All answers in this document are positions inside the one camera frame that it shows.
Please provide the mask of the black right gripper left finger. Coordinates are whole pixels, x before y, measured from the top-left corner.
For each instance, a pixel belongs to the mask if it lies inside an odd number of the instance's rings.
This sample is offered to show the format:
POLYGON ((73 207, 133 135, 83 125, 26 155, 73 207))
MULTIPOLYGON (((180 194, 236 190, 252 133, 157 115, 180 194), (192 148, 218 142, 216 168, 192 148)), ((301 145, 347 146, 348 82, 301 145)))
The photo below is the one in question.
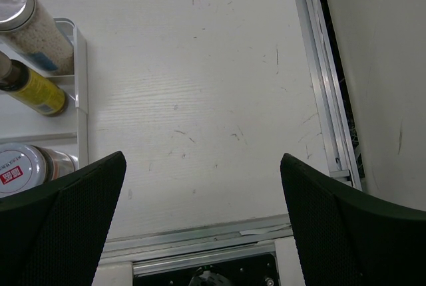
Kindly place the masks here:
POLYGON ((91 285, 125 173, 118 151, 1 198, 1 284, 91 285))

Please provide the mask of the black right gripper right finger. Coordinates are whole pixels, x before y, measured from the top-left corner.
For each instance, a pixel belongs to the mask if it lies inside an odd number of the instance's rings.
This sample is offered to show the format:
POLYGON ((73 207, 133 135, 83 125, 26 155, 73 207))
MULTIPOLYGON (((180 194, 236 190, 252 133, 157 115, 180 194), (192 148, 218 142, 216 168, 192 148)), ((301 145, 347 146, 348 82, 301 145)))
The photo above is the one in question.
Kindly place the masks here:
POLYGON ((291 154, 282 187, 306 285, 424 285, 425 212, 381 200, 291 154))

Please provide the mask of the dark spice jar red label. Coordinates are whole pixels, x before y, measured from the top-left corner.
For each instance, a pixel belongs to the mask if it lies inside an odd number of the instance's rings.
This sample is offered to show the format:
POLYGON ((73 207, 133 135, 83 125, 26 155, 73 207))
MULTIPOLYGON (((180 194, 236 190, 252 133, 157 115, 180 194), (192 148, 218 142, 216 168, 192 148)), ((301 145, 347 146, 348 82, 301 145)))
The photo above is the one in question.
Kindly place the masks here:
POLYGON ((1 145, 2 198, 51 182, 74 171, 74 160, 66 153, 14 142, 1 145))

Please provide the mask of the white granule jar blue label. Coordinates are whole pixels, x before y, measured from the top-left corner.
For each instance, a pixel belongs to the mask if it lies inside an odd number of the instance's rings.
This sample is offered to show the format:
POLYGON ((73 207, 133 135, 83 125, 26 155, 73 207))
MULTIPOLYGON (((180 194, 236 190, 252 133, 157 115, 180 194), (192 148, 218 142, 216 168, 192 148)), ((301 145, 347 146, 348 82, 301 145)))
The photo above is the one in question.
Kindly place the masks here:
POLYGON ((39 0, 1 0, 1 40, 38 69, 73 73, 73 44, 39 0))

